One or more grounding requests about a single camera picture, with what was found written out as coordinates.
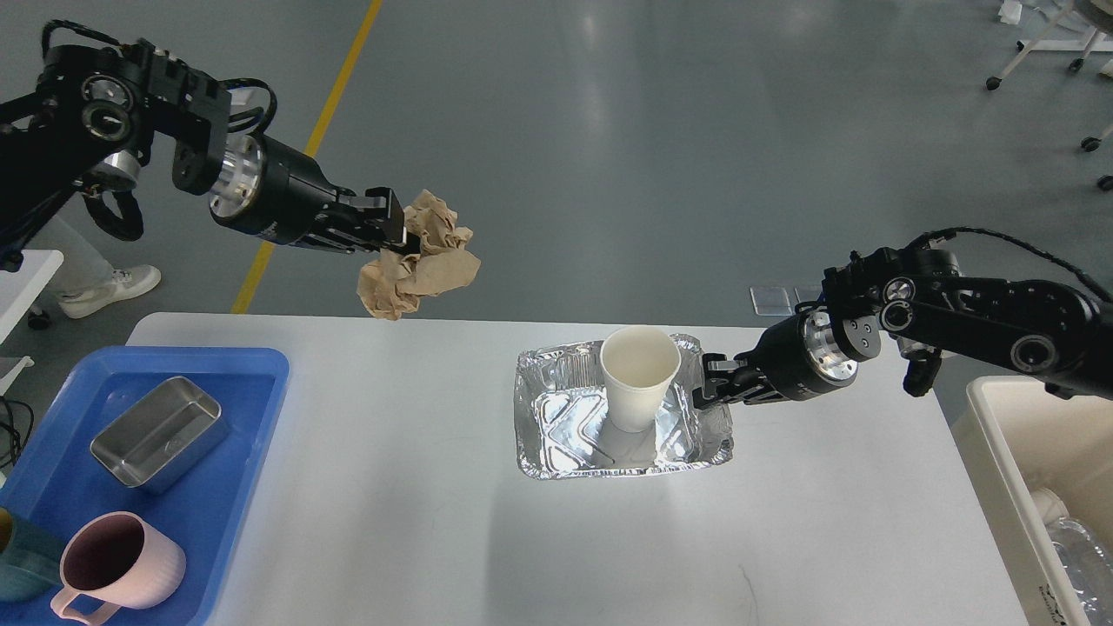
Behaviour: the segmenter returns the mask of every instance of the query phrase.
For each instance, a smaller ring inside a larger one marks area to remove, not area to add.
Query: black robotic arm
[[[962,276],[935,247],[961,232],[1022,245],[1075,273],[1097,299],[1047,281]],[[697,408],[716,402],[760,404],[807,400],[854,382],[858,364],[877,356],[880,332],[908,360],[905,391],[932,388],[944,351],[963,354],[1045,383],[1062,398],[1113,400],[1113,304],[1081,270],[1007,235],[982,228],[928,233],[908,246],[879,248],[825,272],[819,302],[766,330],[754,350],[728,360],[703,355]]]
[[[51,46],[68,29],[107,46]],[[265,135],[277,101],[257,79],[216,80],[149,41],[124,45],[61,20],[42,31],[45,68],[33,92],[0,104],[0,264],[20,251],[75,193],[97,224],[122,239],[142,234],[131,196],[155,133],[177,140],[171,177],[209,195],[220,224],[279,245],[332,252],[412,252],[387,187],[357,196],[329,183],[309,156]],[[269,102],[232,114],[230,90],[264,88]],[[107,208],[111,194],[119,215]]]

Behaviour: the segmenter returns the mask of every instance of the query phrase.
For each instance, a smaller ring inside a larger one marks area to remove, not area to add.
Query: crumpled brown paper
[[[404,213],[406,231],[421,237],[421,253],[383,250],[359,270],[356,293],[373,317],[413,313],[422,297],[465,287],[480,270],[480,260],[464,250],[472,229],[456,226],[456,212],[444,200],[425,189]]]

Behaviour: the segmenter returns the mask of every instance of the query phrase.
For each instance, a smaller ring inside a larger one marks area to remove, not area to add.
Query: metal loaf pan
[[[220,404],[189,379],[174,376],[108,424],[89,451],[125,487],[161,493],[228,432]]]

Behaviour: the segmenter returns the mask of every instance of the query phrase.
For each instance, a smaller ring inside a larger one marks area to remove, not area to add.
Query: caster wheel
[[[45,331],[50,327],[53,322],[50,321],[50,314],[43,311],[42,313],[28,313],[27,314],[27,325],[32,331]]]

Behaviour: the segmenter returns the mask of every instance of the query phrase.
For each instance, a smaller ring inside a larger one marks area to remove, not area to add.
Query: teal cup
[[[61,586],[58,561],[66,542],[0,508],[0,601],[29,600]]]

